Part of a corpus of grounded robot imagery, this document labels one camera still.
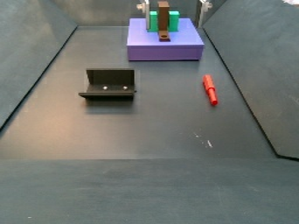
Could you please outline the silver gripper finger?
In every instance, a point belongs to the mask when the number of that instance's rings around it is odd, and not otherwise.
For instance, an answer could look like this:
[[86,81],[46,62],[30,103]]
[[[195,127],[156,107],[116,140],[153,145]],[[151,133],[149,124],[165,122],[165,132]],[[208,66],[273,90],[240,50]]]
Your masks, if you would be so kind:
[[197,25],[201,26],[204,15],[208,12],[208,10],[212,8],[212,3],[209,0],[199,0],[200,4],[200,13],[199,13],[199,23]]
[[151,4],[149,0],[139,0],[140,4],[136,6],[136,8],[144,13],[145,18],[145,29],[151,28],[151,19],[149,19],[149,11],[151,11]]

